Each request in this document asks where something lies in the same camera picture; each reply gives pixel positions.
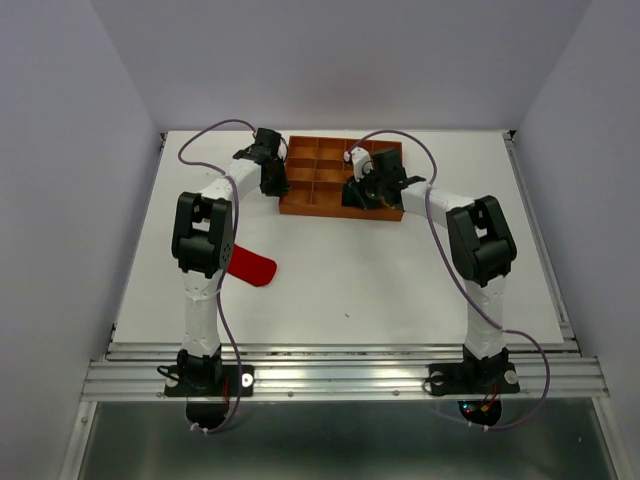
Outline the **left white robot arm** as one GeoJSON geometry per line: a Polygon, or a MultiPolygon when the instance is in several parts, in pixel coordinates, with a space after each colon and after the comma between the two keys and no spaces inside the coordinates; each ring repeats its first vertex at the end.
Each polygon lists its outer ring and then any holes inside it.
{"type": "Polygon", "coordinates": [[[177,200],[171,253],[182,272],[186,295],[177,367],[202,394],[213,393],[222,384],[221,290],[236,246],[240,202],[255,190],[267,197],[288,193],[282,146],[280,133],[256,129],[253,142],[237,151],[226,169],[211,167],[218,178],[177,200]]]}

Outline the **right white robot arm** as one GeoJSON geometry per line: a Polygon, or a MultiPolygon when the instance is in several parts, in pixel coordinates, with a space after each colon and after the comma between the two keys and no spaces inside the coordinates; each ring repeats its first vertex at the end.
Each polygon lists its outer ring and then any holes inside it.
{"type": "Polygon", "coordinates": [[[503,296],[517,249],[500,203],[493,196],[473,199],[435,188],[409,176],[395,148],[370,154],[355,147],[343,155],[352,170],[343,185],[343,204],[365,211],[395,209],[446,230],[448,246],[436,243],[445,268],[467,301],[464,350],[472,359],[460,366],[463,384],[482,390],[496,378],[493,358],[506,348],[503,296]]]}

